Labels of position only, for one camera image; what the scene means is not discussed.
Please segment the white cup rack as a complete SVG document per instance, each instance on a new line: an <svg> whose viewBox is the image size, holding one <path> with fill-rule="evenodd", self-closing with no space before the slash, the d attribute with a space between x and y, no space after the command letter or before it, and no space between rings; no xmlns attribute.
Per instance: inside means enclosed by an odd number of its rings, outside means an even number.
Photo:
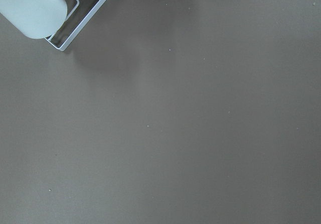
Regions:
<svg viewBox="0 0 321 224"><path fill-rule="evenodd" d="M65 0L67 17L62 27L46 38L55 49L65 51L107 0Z"/></svg>

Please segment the mint green cup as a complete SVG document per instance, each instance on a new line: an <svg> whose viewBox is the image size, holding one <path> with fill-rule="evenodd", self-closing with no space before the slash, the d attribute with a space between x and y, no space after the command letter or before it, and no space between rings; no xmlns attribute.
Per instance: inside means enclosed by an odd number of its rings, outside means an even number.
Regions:
<svg viewBox="0 0 321 224"><path fill-rule="evenodd" d="M65 0L1 0L1 14L32 39L56 33L65 22L67 10Z"/></svg>

